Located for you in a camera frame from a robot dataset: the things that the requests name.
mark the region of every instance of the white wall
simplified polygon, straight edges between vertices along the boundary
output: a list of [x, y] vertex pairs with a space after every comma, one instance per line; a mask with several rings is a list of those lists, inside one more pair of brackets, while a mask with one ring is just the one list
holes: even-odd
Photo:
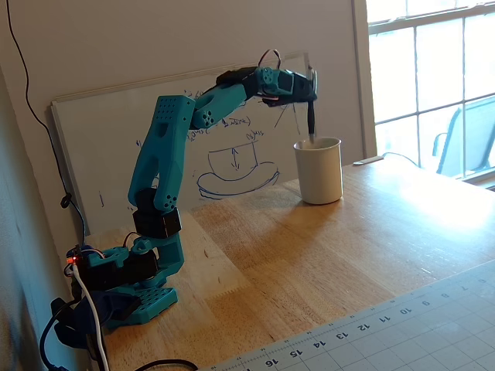
[[[256, 60], [268, 48], [309, 51], [319, 72], [320, 134], [363, 157], [350, 0], [12, 0], [12, 21], [43, 113], [59, 95]], [[0, 19], [5, 9], [0, 5]], [[5, 21], [0, 65], [50, 228], [62, 254], [76, 242], [49, 142], [23, 101], [24, 75]]]
[[[0, 70], [0, 369], [44, 369], [38, 341], [51, 317], [50, 302], [69, 298], [59, 259]], [[52, 363], [85, 369], [53, 332], [46, 343]]]

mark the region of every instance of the marker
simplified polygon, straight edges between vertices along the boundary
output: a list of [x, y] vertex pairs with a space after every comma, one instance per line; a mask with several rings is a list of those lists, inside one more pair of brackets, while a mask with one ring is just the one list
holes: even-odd
[[[308, 66], [308, 70], [312, 75], [312, 90], [316, 94], [316, 89], [318, 85], [318, 80], [316, 78], [316, 71]], [[314, 100], [308, 102], [308, 134], [309, 141], [314, 143], [315, 141], [315, 103]]]

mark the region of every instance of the whiteboard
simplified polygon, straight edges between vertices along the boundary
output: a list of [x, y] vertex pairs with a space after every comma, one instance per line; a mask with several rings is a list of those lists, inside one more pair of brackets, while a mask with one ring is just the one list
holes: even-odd
[[[282, 68], [306, 75], [308, 57]], [[52, 102], [78, 205], [88, 233], [133, 224], [127, 194], [157, 97], [197, 97], [229, 66], [179, 77], [74, 94]], [[253, 98], [207, 130], [190, 131], [178, 208], [254, 192], [297, 178], [293, 144], [308, 135], [306, 105], [267, 107]]]

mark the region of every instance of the robotic arm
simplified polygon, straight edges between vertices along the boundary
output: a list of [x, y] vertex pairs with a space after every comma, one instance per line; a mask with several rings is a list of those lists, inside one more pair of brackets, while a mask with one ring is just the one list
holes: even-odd
[[311, 107], [316, 72], [309, 80], [287, 70], [246, 67], [220, 75], [215, 87], [197, 100], [179, 95], [158, 98], [128, 194], [137, 207], [133, 217], [141, 236], [130, 251], [115, 247], [104, 251], [104, 259], [81, 249], [74, 252], [87, 288], [104, 291], [98, 311], [106, 314], [108, 328], [146, 323], [178, 301], [175, 289], [162, 286], [184, 262], [177, 201], [188, 130], [211, 128], [255, 96], [269, 107], [298, 102]]

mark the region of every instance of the wooden tabletop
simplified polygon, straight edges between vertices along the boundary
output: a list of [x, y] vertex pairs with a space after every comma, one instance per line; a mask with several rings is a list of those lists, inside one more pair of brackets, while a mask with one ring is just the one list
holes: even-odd
[[494, 192], [394, 159], [344, 167], [343, 184], [326, 206], [293, 181], [181, 213], [179, 303], [107, 335], [111, 368], [210, 366], [495, 258]]

